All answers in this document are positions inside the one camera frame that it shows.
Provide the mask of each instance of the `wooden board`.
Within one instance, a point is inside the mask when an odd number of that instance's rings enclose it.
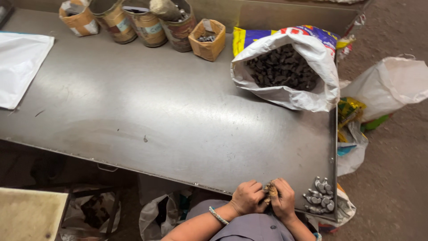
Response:
[[[0,187],[2,240],[54,241],[67,193]]]

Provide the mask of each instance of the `woman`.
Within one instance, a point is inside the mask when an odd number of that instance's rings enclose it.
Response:
[[[187,215],[190,219],[162,241],[316,241],[294,212],[290,185],[282,178],[273,183],[279,194],[271,198],[276,217],[261,214],[267,207],[263,185],[251,180],[237,187],[230,202],[206,200],[196,205]]]

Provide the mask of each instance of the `steel tabletop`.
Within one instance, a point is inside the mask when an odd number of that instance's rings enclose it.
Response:
[[[5,31],[55,37],[0,139],[232,193],[285,178],[296,208],[315,176],[336,187],[335,112],[291,111],[240,90],[232,35],[215,62],[171,45],[76,37],[58,14],[17,9]]]

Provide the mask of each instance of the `metal can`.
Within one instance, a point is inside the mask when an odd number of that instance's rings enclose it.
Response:
[[[189,42],[189,34],[196,26],[195,15],[192,6],[186,0],[172,0],[180,9],[184,9],[188,17],[181,22],[170,22],[160,19],[166,37],[172,44],[172,47],[179,52],[188,52],[192,50]]]
[[[137,34],[122,11],[121,3],[122,0],[92,0],[89,10],[116,43],[125,44],[136,39]]]
[[[128,7],[147,8],[148,10],[149,5],[138,0],[125,0],[122,3],[123,12],[145,46],[159,47],[168,41],[159,19],[153,13],[150,11],[134,13],[125,9]]]

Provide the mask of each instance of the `wrist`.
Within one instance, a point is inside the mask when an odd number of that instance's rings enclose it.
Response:
[[[287,217],[283,217],[280,219],[280,221],[284,224],[285,227],[292,225],[296,221],[300,221],[297,215],[293,212],[290,215],[287,215]]]
[[[222,207],[216,208],[215,212],[220,215],[224,220],[230,222],[234,218],[241,216],[233,207],[232,204],[228,203]]]

